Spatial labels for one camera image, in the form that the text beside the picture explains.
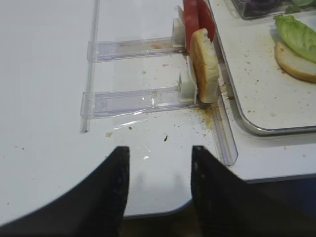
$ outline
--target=food item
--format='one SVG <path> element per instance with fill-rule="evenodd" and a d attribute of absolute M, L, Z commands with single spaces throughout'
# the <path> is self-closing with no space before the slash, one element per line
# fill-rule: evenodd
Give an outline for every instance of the food item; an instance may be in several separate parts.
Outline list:
<path fill-rule="evenodd" d="M 276 61 L 295 78 L 316 82 L 316 63 L 302 58 L 283 42 L 277 42 L 275 47 Z"/>
<path fill-rule="evenodd" d="M 219 68 L 214 45 L 207 37 L 207 29 L 193 33 L 190 58 L 197 77 L 198 96 L 204 103 L 217 101 Z"/>
<path fill-rule="evenodd" d="M 197 0 L 197 11 L 199 28 L 206 28 L 208 31 L 208 38 L 213 42 L 215 36 L 215 23 L 211 11 L 204 0 Z"/>
<path fill-rule="evenodd" d="M 302 57 L 316 63 L 316 32 L 294 16 L 276 16 L 276 27 L 284 42 Z"/>
<path fill-rule="evenodd" d="M 183 0 L 184 25 L 186 28 L 186 47 L 190 52 L 192 34 L 199 30 L 198 5 L 196 0 Z"/>

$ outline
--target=toasted bread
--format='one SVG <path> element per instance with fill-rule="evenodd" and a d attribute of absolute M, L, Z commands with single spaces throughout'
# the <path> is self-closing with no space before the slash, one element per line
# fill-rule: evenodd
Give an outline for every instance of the toasted bread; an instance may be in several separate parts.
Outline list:
<path fill-rule="evenodd" d="M 277 63 L 291 76 L 316 82 L 316 63 L 301 57 L 282 41 L 276 43 L 275 55 Z"/>
<path fill-rule="evenodd" d="M 198 97 L 204 103 L 217 101 L 219 67 L 214 45 L 207 29 L 195 31 L 191 38 L 190 58 L 197 77 Z"/>

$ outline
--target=white plastic clip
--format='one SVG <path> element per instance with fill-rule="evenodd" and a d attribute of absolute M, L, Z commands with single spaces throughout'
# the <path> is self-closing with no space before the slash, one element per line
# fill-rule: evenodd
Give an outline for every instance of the white plastic clip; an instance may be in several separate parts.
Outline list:
<path fill-rule="evenodd" d="M 187 62 L 188 62 L 188 70 L 180 71 L 180 77 L 179 77 L 180 102 L 194 101 L 194 104 L 196 104 L 197 95 L 198 95 L 197 78 L 194 73 L 193 64 L 189 56 L 187 56 Z"/>

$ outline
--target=plastic container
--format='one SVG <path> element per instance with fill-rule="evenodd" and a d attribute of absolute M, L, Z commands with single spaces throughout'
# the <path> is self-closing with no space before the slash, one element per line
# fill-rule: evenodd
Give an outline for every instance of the plastic container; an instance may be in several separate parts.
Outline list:
<path fill-rule="evenodd" d="M 232 0 L 232 2 L 241 17 L 245 19 L 316 9 L 315 0 Z"/>

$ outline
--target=red tomato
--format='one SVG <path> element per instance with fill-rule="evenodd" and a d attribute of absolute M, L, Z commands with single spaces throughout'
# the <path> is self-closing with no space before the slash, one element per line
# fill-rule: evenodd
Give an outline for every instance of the red tomato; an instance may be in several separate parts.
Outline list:
<path fill-rule="evenodd" d="M 187 50 L 190 52 L 192 34 L 199 30 L 197 0 L 183 0 L 183 7 L 184 25 L 186 28 L 186 44 Z"/>
<path fill-rule="evenodd" d="M 208 5 L 204 0 L 197 0 L 197 10 L 198 10 L 198 22 L 199 28 L 206 28 L 208 31 L 208 37 L 213 41 L 215 36 L 215 23 Z"/>

